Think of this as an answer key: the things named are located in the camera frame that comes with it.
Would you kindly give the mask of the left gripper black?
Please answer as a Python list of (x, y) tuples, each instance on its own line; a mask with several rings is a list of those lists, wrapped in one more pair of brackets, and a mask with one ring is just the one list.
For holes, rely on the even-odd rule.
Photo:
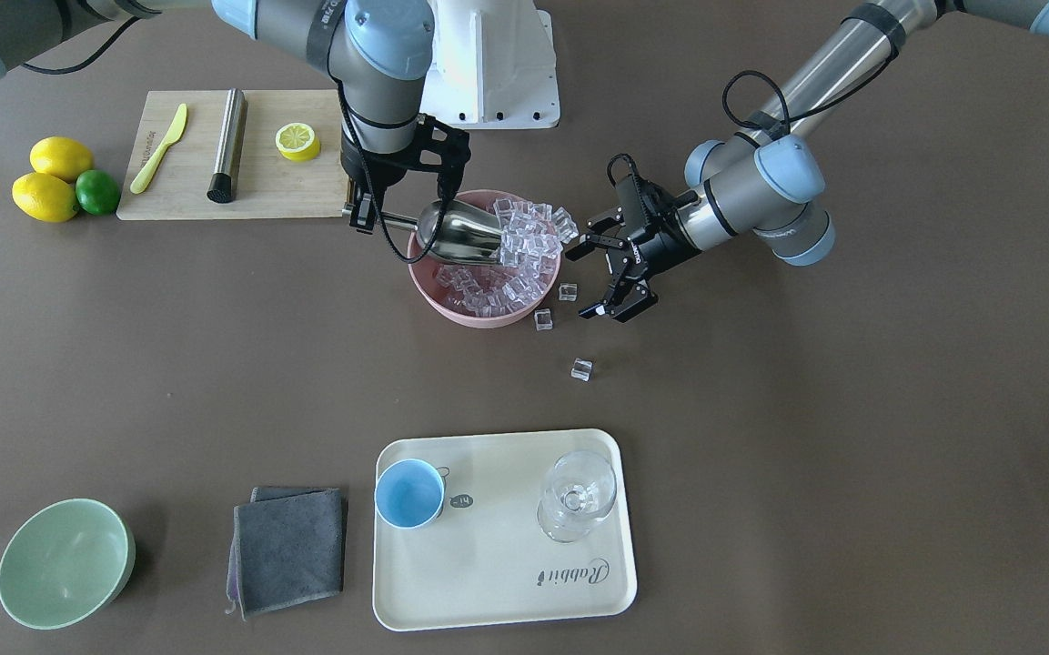
[(579, 317), (609, 317), (625, 323), (657, 303), (645, 279), (690, 261), (701, 250), (688, 239), (679, 221), (677, 197), (664, 187), (640, 175), (626, 175), (617, 182), (615, 191), (620, 207), (588, 221), (570, 242), (564, 257), (577, 261), (594, 250), (608, 254), (615, 277), (603, 298), (580, 310)]

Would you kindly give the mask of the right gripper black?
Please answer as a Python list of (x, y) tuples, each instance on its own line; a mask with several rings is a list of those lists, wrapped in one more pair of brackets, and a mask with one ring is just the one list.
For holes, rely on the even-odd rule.
[(395, 153), (370, 152), (355, 142), (360, 120), (346, 117), (342, 132), (342, 166), (348, 184), (349, 226), (371, 235), (374, 231), (374, 199), (410, 171), (437, 176), (438, 198), (450, 200), (461, 191), (463, 171), (471, 159), (469, 133), (440, 123), (436, 117), (420, 115), (409, 143)]

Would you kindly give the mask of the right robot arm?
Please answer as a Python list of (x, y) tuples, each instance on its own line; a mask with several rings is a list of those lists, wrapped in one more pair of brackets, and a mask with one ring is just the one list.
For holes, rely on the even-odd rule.
[[(92, 26), (133, 25), (179, 8), (179, 1), (0, 1), (0, 78)], [(429, 3), (213, 1), (211, 8), (336, 84), (354, 228), (373, 231), (388, 189), (409, 171), (436, 175), (442, 202), (455, 197), (469, 134), (420, 111), (436, 31)]]

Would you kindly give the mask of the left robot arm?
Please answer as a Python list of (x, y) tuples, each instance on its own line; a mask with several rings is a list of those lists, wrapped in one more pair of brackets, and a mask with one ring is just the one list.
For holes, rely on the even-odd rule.
[(806, 140), (831, 113), (906, 46), (911, 34), (949, 13), (990, 18), (1049, 36), (1049, 1), (862, 1), (772, 99), (733, 117), (731, 140), (695, 146), (683, 168), (686, 190), (672, 194), (644, 178), (627, 154), (612, 210), (588, 224), (568, 249), (570, 261), (602, 250), (609, 283), (582, 318), (628, 322), (657, 302), (654, 277), (704, 250), (754, 235), (786, 265), (815, 265), (836, 239), (819, 195), (826, 182)]

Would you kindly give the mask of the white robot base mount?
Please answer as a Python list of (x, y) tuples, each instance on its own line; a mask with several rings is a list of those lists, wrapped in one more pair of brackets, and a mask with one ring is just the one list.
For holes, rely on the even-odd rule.
[(532, 1), (432, 1), (420, 111), (466, 130), (553, 128), (561, 106), (552, 18)]

